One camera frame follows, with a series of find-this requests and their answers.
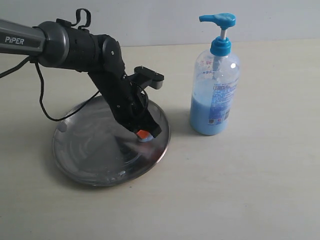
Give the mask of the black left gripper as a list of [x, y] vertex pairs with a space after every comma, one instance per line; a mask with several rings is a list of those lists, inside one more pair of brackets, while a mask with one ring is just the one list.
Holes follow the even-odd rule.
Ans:
[[162, 129], [148, 110], [145, 89], [129, 80], [124, 67], [97, 68], [87, 72], [111, 109], [114, 119], [140, 139], [156, 138]]

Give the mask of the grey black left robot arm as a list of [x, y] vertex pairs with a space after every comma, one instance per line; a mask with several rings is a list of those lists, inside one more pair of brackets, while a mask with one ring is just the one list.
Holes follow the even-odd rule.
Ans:
[[93, 35], [61, 19], [35, 27], [1, 20], [0, 51], [25, 55], [37, 66], [87, 73], [120, 125], [139, 137], [161, 133], [144, 89], [159, 89], [164, 76], [142, 66], [127, 75], [120, 44], [111, 36]]

